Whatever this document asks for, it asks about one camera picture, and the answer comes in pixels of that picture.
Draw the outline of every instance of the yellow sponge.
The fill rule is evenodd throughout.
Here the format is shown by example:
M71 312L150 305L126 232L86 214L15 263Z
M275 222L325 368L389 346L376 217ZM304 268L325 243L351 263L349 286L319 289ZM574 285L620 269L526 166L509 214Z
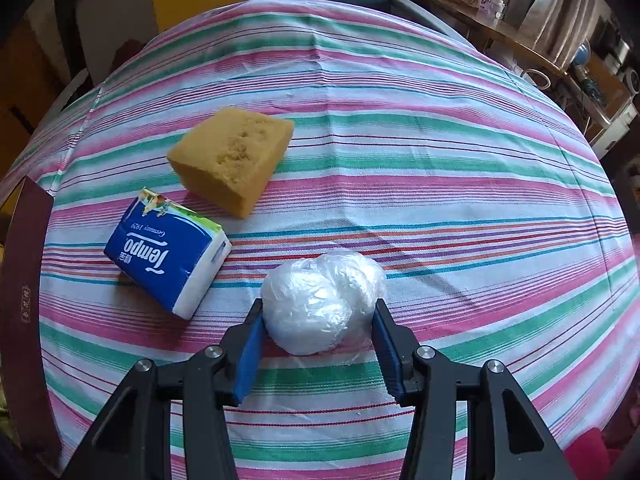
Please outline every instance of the yellow sponge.
M239 218L254 209L293 134L293 121L222 108L166 158L183 186Z

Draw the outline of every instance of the blue tissue packaging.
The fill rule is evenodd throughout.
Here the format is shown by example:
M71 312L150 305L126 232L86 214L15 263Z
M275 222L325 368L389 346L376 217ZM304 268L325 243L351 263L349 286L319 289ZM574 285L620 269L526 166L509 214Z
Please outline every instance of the blue tissue packaging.
M230 250L220 225L145 188L104 254L169 312L191 319Z

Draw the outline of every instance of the white plastic bag ball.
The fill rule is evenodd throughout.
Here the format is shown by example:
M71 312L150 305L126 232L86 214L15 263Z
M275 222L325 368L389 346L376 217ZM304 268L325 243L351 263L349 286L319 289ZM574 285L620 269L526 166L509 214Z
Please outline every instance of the white plastic bag ball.
M262 312L267 332L293 355L309 355L338 345L347 330L351 307L309 258L270 270L262 283Z
M371 319L378 298L385 296L385 271L360 253L327 253L316 258L318 270L329 278L352 314L344 338L363 343L371 334Z

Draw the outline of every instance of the dark red book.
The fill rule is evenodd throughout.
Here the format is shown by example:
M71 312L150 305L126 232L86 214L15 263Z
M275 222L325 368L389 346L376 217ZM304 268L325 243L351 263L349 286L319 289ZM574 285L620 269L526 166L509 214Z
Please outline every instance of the dark red book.
M25 177L0 208L0 374L18 444L57 466L60 437L40 349L38 294L53 197Z

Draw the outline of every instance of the table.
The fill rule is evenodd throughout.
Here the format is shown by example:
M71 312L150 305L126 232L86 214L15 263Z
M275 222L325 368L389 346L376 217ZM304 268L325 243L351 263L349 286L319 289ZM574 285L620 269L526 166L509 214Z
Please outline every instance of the table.
M223 106L292 119L245 221L188 194L166 159ZM474 50L379 12L255 0L152 40L39 129L0 184L55 196L40 329L63 463L141 356L183 360L240 322L268 270L356 250L385 266L397 322L448 357L508 365L561 446L615 410L638 366L638 274L615 195L547 97ZM191 322L102 254L147 186L219 221L234 249ZM181 405L172 468L184 478ZM374 352L287 356L269 343L227 412L243 479L392 479L412 412ZM466 414L456 420L462 478Z
M517 28L512 27L503 20L492 20L487 16L479 14L477 9L473 9L464 4L452 2L450 0L413 0L421 6L435 6L450 14L473 30L479 30L489 40L498 41L512 48L516 54L530 59L532 62L542 66L553 75L565 77L566 72L546 57L537 53L533 49L531 40L521 35Z

